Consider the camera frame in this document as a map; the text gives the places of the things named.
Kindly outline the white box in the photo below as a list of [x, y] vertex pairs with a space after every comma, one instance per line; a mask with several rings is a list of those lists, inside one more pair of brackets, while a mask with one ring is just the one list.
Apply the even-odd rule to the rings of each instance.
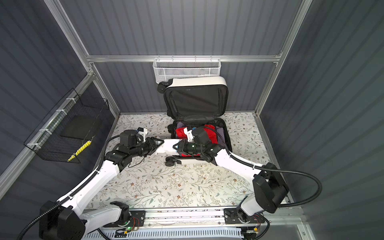
[[177, 150], [173, 148], [174, 145], [178, 144], [181, 140], [180, 139], [166, 139], [164, 140], [164, 143], [160, 145], [157, 150], [155, 151], [155, 154], [167, 154], [171, 156], [176, 156], [179, 153]]

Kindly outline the red t-shirt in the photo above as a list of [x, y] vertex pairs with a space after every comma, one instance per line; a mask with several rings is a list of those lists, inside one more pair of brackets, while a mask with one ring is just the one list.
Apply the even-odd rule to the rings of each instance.
[[175, 144], [174, 149], [182, 158], [197, 157], [205, 158], [218, 149], [222, 149], [219, 144], [217, 133], [213, 125], [200, 127], [179, 127], [175, 130], [176, 138], [180, 141]]

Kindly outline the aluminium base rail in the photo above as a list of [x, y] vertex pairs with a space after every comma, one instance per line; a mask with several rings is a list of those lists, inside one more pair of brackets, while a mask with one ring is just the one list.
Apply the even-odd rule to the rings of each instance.
[[[234, 206], [220, 207], [187, 207], [187, 208], [152, 208], [143, 209], [145, 217], [140, 222], [144, 228], [198, 228], [227, 227], [225, 209], [236, 209]], [[263, 212], [263, 216], [273, 225], [306, 224], [307, 218], [302, 208], [280, 208], [273, 214]]]

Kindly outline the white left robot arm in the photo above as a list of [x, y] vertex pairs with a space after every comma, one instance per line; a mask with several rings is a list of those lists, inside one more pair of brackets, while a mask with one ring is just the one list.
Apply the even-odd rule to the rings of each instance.
[[39, 225], [42, 240], [80, 240], [104, 225], [128, 226], [132, 218], [130, 208], [122, 202], [114, 201], [107, 207], [84, 213], [94, 196], [128, 167], [134, 157], [150, 156], [165, 144], [154, 137], [144, 138], [138, 131], [127, 133], [126, 143], [120, 142], [116, 150], [106, 153], [98, 167], [66, 195], [55, 202], [46, 202], [39, 216], [26, 225], [17, 238], [23, 239], [35, 224]]

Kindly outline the white black suitcase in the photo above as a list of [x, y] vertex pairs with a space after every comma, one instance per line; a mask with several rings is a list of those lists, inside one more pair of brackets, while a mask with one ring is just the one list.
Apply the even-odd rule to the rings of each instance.
[[214, 125], [223, 127], [225, 140], [221, 144], [232, 150], [226, 122], [221, 119], [225, 113], [229, 90], [223, 77], [200, 77], [171, 79], [158, 84], [158, 92], [163, 94], [167, 115], [174, 121], [168, 125], [172, 139], [176, 139], [176, 127], [183, 123], [187, 127]]

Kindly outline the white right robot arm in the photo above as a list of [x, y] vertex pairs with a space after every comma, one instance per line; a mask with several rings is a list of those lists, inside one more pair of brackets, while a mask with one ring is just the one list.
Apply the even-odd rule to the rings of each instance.
[[[196, 144], [182, 140], [173, 145], [173, 149], [183, 155], [197, 155], [204, 161], [225, 168], [252, 184], [253, 193], [245, 197], [237, 207], [238, 218], [243, 223], [249, 222], [255, 214], [262, 212], [273, 214], [278, 208], [296, 207], [309, 203], [319, 197], [323, 190], [320, 180], [311, 174], [278, 169], [271, 163], [259, 166], [218, 144]], [[289, 193], [289, 187], [283, 174], [309, 178], [317, 184], [317, 190], [305, 200], [282, 204], [283, 199]]]

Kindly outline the yellow black striped tape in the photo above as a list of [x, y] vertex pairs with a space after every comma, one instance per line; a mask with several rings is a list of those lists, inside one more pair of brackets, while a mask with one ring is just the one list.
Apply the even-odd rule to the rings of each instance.
[[92, 141], [85, 142], [75, 153], [71, 155], [71, 157], [67, 160], [67, 162], [70, 162], [71, 160], [75, 159], [82, 151], [84, 151], [91, 144], [92, 144]]

